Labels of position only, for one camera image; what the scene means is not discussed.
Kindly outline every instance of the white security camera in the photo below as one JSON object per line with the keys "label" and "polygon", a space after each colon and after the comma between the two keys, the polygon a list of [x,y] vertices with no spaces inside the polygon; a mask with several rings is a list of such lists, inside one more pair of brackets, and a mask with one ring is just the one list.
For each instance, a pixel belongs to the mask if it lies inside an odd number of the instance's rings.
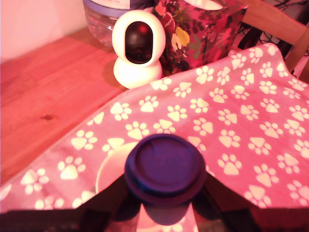
{"label": "white security camera", "polygon": [[118,56],[113,68],[116,80],[131,89],[160,79],[159,58],[165,41],[164,28],[152,13],[143,10],[124,13],[112,30],[112,46]]}

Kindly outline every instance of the wall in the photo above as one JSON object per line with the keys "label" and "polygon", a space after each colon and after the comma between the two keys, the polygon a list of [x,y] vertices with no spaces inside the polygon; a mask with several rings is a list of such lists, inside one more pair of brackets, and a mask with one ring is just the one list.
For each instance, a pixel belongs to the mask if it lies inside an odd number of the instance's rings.
{"label": "wall", "polygon": [[83,27],[82,0],[1,0],[1,63]]}

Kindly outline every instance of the wood grain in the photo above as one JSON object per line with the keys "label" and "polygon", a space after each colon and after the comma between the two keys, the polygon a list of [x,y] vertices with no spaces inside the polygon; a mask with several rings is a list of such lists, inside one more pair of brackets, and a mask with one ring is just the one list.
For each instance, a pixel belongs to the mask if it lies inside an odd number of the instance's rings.
{"label": "wood grain", "polygon": [[1,184],[125,91],[88,29],[1,65]]}

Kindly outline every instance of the paw print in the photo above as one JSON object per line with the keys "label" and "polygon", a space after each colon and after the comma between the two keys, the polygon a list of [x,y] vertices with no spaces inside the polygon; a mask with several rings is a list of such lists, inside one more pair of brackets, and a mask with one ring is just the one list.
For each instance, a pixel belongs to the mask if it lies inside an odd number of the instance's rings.
{"label": "paw print", "polygon": [[224,103],[227,99],[227,95],[224,94],[223,89],[219,88],[215,88],[214,91],[211,91],[209,93],[209,96],[211,96],[213,98],[213,101],[217,103]]}
{"label": "paw print", "polygon": [[294,180],[292,184],[287,185],[288,189],[291,191],[290,196],[292,199],[299,201],[303,206],[308,205],[309,202],[309,188],[308,186],[302,186],[302,184]]}
{"label": "paw print", "polygon": [[173,92],[175,93],[176,97],[181,96],[185,98],[188,93],[191,93],[191,86],[192,84],[189,82],[181,82],[179,87],[174,88]]}
{"label": "paw print", "polygon": [[201,112],[204,112],[206,113],[208,111],[208,102],[204,101],[203,99],[201,98],[198,98],[197,100],[196,99],[192,99],[190,101],[191,105],[190,105],[190,108],[191,109],[195,109],[195,112],[197,114],[201,113]]}
{"label": "paw print", "polygon": [[278,109],[280,108],[280,105],[278,103],[275,103],[273,99],[263,99],[263,102],[260,103],[262,107],[266,109],[269,113],[277,113]]}
{"label": "paw print", "polygon": [[237,115],[231,114],[228,109],[224,109],[223,111],[220,110],[218,113],[220,114],[219,120],[223,121],[226,125],[230,125],[231,123],[237,123]]}
{"label": "paw print", "polygon": [[297,140],[297,144],[294,144],[294,148],[299,151],[302,157],[309,159],[309,142]]}
{"label": "paw print", "polygon": [[82,173],[86,169],[81,157],[74,160],[72,156],[66,157],[65,161],[58,163],[58,170],[61,171],[60,178],[63,180],[74,180],[78,177],[78,173]]}
{"label": "paw print", "polygon": [[300,99],[300,94],[299,93],[296,93],[294,90],[290,89],[290,88],[287,88],[287,87],[284,87],[284,91],[283,91],[283,94],[285,96],[289,96],[289,98],[291,99]]}
{"label": "paw print", "polygon": [[260,61],[260,58],[263,56],[263,50],[259,47],[249,48],[250,54],[249,57],[252,59],[251,63],[257,63]]}
{"label": "paw print", "polygon": [[235,70],[236,68],[242,68],[244,66],[244,62],[247,60],[247,58],[240,53],[237,53],[236,55],[231,55],[231,58],[233,58],[233,70]]}
{"label": "paw print", "polygon": [[269,155],[271,145],[266,143],[264,138],[251,137],[250,141],[251,143],[248,144],[249,149],[254,150],[258,155],[260,155],[261,153],[263,153],[264,155]]}
{"label": "paw print", "polygon": [[146,123],[139,124],[137,121],[134,121],[132,125],[126,125],[126,130],[128,131],[127,135],[132,139],[141,140],[143,136],[149,134],[149,130],[146,129],[146,127]]}
{"label": "paw print", "polygon": [[199,131],[199,134],[201,136],[205,136],[207,133],[213,132],[213,127],[211,122],[207,122],[206,119],[203,117],[200,117],[199,119],[195,119],[194,121],[195,126],[193,129],[195,131]]}
{"label": "paw print", "polygon": [[254,170],[258,174],[256,176],[256,180],[267,187],[271,187],[272,183],[279,182],[279,178],[276,177],[276,170],[273,168],[268,168],[268,166],[264,163],[261,167],[254,166]]}
{"label": "paw print", "polygon": [[196,70],[198,77],[196,81],[199,82],[201,85],[205,84],[206,81],[213,80],[213,72],[214,69],[209,69],[208,66],[203,66],[202,68],[197,68]]}
{"label": "paw print", "polygon": [[47,184],[49,178],[45,175],[45,169],[40,168],[37,171],[29,169],[20,181],[21,185],[26,185],[25,193],[30,195],[35,190],[41,191],[42,185]]}
{"label": "paw print", "polygon": [[291,174],[293,171],[299,173],[298,160],[290,154],[278,155],[277,159],[279,160],[278,166],[285,169],[287,174]]}
{"label": "paw print", "polygon": [[188,141],[192,143],[200,152],[206,151],[206,147],[201,143],[201,139],[198,137],[188,136]]}
{"label": "paw print", "polygon": [[110,113],[115,115],[117,121],[121,121],[121,119],[127,120],[129,118],[128,115],[132,113],[132,110],[129,108],[128,103],[120,104],[119,102],[116,102],[112,106]]}
{"label": "paw print", "polygon": [[218,160],[218,165],[223,168],[226,175],[238,175],[239,169],[242,167],[235,155],[228,156],[227,154],[222,155],[222,159]]}
{"label": "paw print", "polygon": [[260,90],[265,94],[276,94],[277,86],[273,85],[271,81],[261,81]]}
{"label": "paw print", "polygon": [[283,126],[284,128],[286,128],[287,130],[289,130],[290,134],[296,134],[298,136],[301,136],[302,133],[305,133],[306,130],[300,126],[299,122],[294,121],[294,120],[286,120],[287,123],[285,123]]}
{"label": "paw print", "polygon": [[125,140],[123,138],[109,138],[107,144],[102,147],[102,151],[107,152],[110,156],[117,148],[124,144]]}
{"label": "paw print", "polygon": [[260,69],[262,77],[267,78],[272,76],[273,69],[270,67],[270,65],[271,65],[270,62],[262,64],[262,68]]}
{"label": "paw print", "polygon": [[304,82],[302,81],[298,81],[297,79],[293,78],[291,81],[288,81],[288,83],[290,85],[292,85],[292,87],[294,89],[297,89],[299,91],[303,91],[305,87],[307,87],[308,85],[305,84]]}
{"label": "paw print", "polygon": [[150,85],[152,86],[152,88],[154,90],[162,90],[162,91],[166,91],[168,89],[168,85],[170,85],[172,83],[172,80],[170,78],[163,78],[163,79],[159,79],[156,81],[153,81],[150,83]]}
{"label": "paw print", "polygon": [[299,121],[304,121],[304,119],[309,118],[309,114],[306,108],[301,108],[300,105],[296,105],[295,107],[290,107],[290,111],[292,112],[292,116]]}
{"label": "paw print", "polygon": [[245,115],[246,118],[250,121],[252,121],[253,119],[258,119],[258,114],[259,112],[257,110],[254,109],[254,107],[252,105],[241,105],[240,107],[240,113],[242,115]]}
{"label": "paw print", "polygon": [[260,128],[264,131],[265,135],[273,137],[275,139],[279,138],[279,135],[283,133],[277,123],[265,122],[264,124],[260,124]]}
{"label": "paw print", "polygon": [[265,189],[255,185],[249,185],[249,191],[245,192],[244,197],[260,208],[271,205],[271,200],[265,195]]}
{"label": "paw print", "polygon": [[221,131],[221,136],[219,137],[220,142],[226,147],[239,147],[240,137],[235,135],[233,130],[227,132],[226,130]]}
{"label": "paw print", "polygon": [[155,108],[159,105],[159,102],[156,100],[156,96],[151,97],[148,95],[145,100],[139,101],[140,111],[145,113],[152,113]]}
{"label": "paw print", "polygon": [[89,122],[87,122],[88,126],[93,125],[93,123],[101,124],[104,117],[104,112],[99,113],[97,116],[95,116],[93,119],[91,119]]}
{"label": "paw print", "polygon": [[219,71],[217,73],[217,83],[220,83],[222,86],[226,83],[230,81],[230,77],[229,77],[229,72],[231,70],[228,67],[224,67],[222,71]]}
{"label": "paw print", "polygon": [[243,86],[234,86],[234,89],[231,90],[231,93],[235,95],[236,99],[243,99],[246,100],[249,96],[248,92],[245,92],[245,88]]}
{"label": "paw print", "polygon": [[84,130],[79,130],[76,132],[76,138],[71,139],[71,143],[76,150],[81,150],[82,148],[91,150],[93,144],[98,141],[93,135],[92,131],[85,133]]}
{"label": "paw print", "polygon": [[251,68],[242,71],[242,76],[240,77],[242,81],[245,82],[245,85],[248,86],[249,84],[254,83],[254,74],[251,73]]}
{"label": "paw print", "polygon": [[280,77],[287,77],[289,75],[282,62],[277,66],[277,71],[279,72]]}
{"label": "paw print", "polygon": [[37,210],[52,210],[52,209],[61,209],[64,204],[64,200],[62,198],[58,198],[54,200],[53,196],[48,196],[44,199],[38,199],[35,204],[34,208]]}
{"label": "paw print", "polygon": [[180,108],[179,105],[175,105],[175,107],[168,106],[168,111],[168,117],[175,122],[179,122],[181,118],[185,119],[188,117],[188,115],[186,114],[187,110],[184,108]]}
{"label": "paw print", "polygon": [[157,133],[171,134],[175,133],[176,129],[172,127],[173,123],[164,119],[160,119],[159,123],[154,124]]}

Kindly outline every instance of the paw print fabric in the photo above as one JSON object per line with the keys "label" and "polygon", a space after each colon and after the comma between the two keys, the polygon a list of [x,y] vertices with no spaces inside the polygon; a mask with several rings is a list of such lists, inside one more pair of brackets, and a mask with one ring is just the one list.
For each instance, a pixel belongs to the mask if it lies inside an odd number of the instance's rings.
{"label": "paw print fabric", "polygon": [[309,87],[263,44],[120,94],[2,185],[1,210],[76,207],[106,159],[155,133],[191,142],[259,207],[309,206]]}

